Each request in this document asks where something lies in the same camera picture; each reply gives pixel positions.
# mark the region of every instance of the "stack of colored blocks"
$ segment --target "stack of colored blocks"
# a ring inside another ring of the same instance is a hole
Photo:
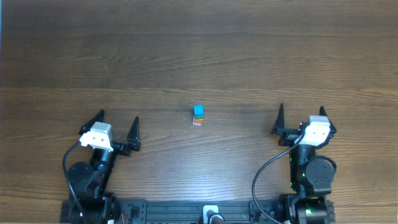
[[[193,113],[192,124],[201,126],[205,121],[205,110],[203,109],[203,105],[193,106]]]

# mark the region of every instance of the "blue cube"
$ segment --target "blue cube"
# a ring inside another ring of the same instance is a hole
[[[203,105],[193,106],[193,112],[194,112],[196,118],[205,116],[205,110],[203,109]]]

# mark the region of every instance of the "wooden tabletop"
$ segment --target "wooden tabletop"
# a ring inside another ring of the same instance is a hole
[[[108,190],[148,200],[250,200],[298,128],[325,106],[338,222],[397,221],[396,0],[3,0],[0,222],[58,222],[62,157],[100,109],[124,141]],[[192,125],[203,104],[205,124]],[[88,161],[78,148],[70,165]],[[288,158],[257,196],[290,193]]]

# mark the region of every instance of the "blue block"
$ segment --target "blue block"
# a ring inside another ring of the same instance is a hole
[[[205,110],[203,109],[203,105],[193,106],[193,112],[195,114],[195,117],[202,117],[205,115]]]

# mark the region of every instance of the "wooden surface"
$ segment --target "wooden surface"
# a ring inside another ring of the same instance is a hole
[[[324,105],[338,129],[319,151],[338,164],[337,220],[397,221],[396,0],[3,0],[2,13],[0,222],[58,221],[62,157],[101,108],[120,141],[141,122],[109,191],[249,200],[284,150],[269,133],[281,102],[288,127]],[[286,157],[257,192],[290,192]]]

